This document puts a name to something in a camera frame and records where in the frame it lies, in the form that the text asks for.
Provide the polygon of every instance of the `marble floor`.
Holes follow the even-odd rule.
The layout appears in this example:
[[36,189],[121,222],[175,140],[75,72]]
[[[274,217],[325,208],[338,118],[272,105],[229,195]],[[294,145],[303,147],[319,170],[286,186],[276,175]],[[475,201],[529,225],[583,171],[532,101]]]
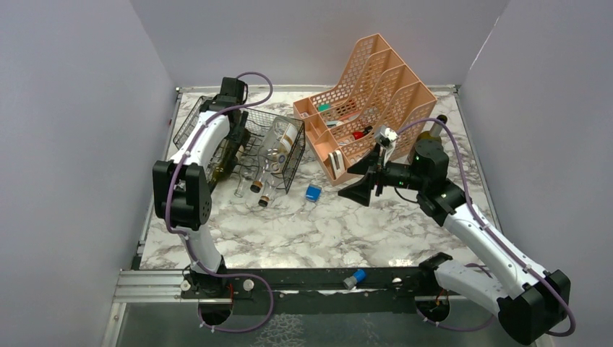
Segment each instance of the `marble floor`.
[[[250,93],[249,101],[259,100],[265,94]],[[292,116],[292,103],[313,94],[275,92],[265,105],[257,108]],[[434,94],[438,101],[433,115],[448,116],[448,125],[459,141],[473,201],[491,220],[455,97],[450,91]],[[175,132],[201,95],[183,94]],[[443,137],[443,144],[447,153],[453,153],[448,137]],[[171,143],[168,156],[175,152]],[[461,185],[453,155],[449,177]],[[237,183],[237,176],[232,175],[215,188],[209,220],[213,239],[229,267],[409,266],[438,252],[446,252],[460,262],[477,261],[459,239],[426,217],[417,205],[402,201],[391,188],[386,188],[382,196],[373,196],[370,207],[338,197],[336,192],[345,184],[336,187],[328,184],[308,145],[289,193],[274,199],[269,207],[258,206],[259,196],[250,192],[245,198],[234,196]],[[309,184],[323,188],[316,203],[304,198]],[[415,193],[403,193],[407,198],[415,197]],[[163,221],[152,216],[141,269],[179,269],[188,264],[179,237],[170,235]]]

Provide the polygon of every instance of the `blue block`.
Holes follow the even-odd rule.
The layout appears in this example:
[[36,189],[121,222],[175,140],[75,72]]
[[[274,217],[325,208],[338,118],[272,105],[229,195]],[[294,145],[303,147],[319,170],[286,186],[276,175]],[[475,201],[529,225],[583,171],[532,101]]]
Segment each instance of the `blue block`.
[[309,184],[309,188],[306,188],[305,197],[309,201],[316,202],[320,198],[320,194],[322,194],[322,187]]

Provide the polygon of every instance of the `glass bottle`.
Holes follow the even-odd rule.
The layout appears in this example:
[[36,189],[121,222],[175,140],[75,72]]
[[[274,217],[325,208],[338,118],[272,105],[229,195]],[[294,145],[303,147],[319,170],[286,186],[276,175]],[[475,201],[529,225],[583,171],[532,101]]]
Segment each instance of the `glass bottle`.
[[241,156],[243,155],[247,143],[249,143],[249,139],[251,139],[251,133],[249,130],[245,129],[243,136],[238,143],[228,141],[227,139],[222,140],[219,146],[221,150],[221,158],[216,163],[213,172],[211,173],[209,180],[209,191],[213,192],[217,186],[217,183],[230,177],[234,167],[241,160]]
[[249,186],[257,175],[257,163],[251,157],[243,158],[241,169],[239,170],[239,185],[236,186],[234,195],[243,197],[245,188]]
[[283,177],[279,177],[273,173],[269,174],[264,182],[264,190],[257,204],[262,207],[267,207],[275,199],[277,189],[282,183]]
[[271,176],[281,175],[297,134],[298,129],[288,119],[275,118],[257,153],[259,171],[252,192],[259,193]]

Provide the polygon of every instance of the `wine bottle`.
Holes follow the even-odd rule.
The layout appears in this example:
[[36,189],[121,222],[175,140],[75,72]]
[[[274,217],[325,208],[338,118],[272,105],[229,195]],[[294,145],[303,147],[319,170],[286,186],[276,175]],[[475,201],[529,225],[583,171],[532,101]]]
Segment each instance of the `wine bottle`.
[[252,192],[259,193],[271,175],[282,175],[297,134],[298,129],[285,117],[275,118],[258,150],[259,172],[251,185]]
[[251,133],[249,130],[245,129],[240,142],[233,142],[228,139],[224,139],[222,144],[220,144],[220,147],[223,146],[221,159],[211,174],[211,178],[209,180],[209,191],[213,192],[217,186],[217,183],[227,179],[232,174],[234,167],[239,163],[250,139]]
[[[444,124],[447,123],[447,116],[444,114],[440,114],[437,119]],[[438,123],[434,123],[430,130],[426,130],[425,132],[422,132],[421,134],[417,135],[417,139],[415,139],[415,143],[413,143],[413,147],[411,147],[411,151],[409,152],[407,157],[408,163],[410,164],[413,161],[413,157],[415,156],[415,146],[417,145],[417,142],[419,140],[434,140],[439,143],[442,143],[442,139],[440,137],[441,131],[442,126]]]

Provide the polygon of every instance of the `gray wall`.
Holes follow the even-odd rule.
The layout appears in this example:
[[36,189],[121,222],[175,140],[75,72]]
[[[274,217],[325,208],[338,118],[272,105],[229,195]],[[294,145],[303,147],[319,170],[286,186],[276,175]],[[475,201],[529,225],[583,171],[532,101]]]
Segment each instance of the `gray wall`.
[[460,89],[505,234],[572,281],[578,329],[558,346],[612,340],[611,13],[511,0]]
[[355,42],[381,33],[429,84],[459,84],[507,0],[132,0],[174,82],[245,70],[335,84]]
[[127,0],[1,2],[0,345],[100,345],[173,95]]

